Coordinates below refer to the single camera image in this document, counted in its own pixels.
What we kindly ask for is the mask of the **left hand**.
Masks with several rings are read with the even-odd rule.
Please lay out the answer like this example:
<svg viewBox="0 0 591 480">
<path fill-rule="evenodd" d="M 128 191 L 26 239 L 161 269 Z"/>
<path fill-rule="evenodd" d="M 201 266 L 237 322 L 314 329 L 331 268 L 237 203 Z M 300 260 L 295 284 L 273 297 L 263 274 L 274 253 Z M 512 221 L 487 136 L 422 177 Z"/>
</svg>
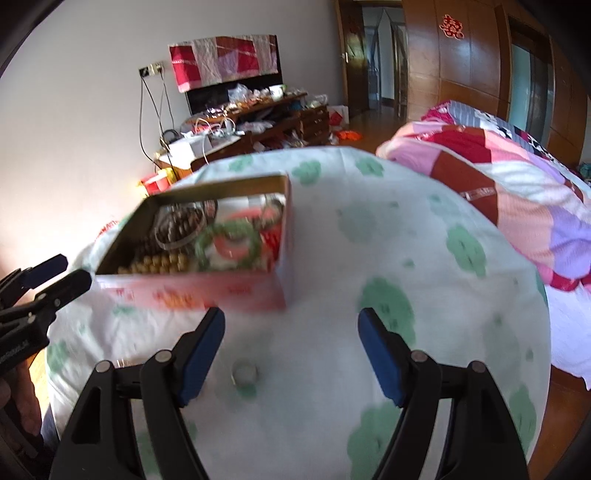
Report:
<svg viewBox="0 0 591 480">
<path fill-rule="evenodd" d="M 23 429 L 37 436 L 42 425 L 41 409 L 26 361 L 16 366 L 0 380 L 0 403 L 4 408 L 13 400 Z"/>
</svg>

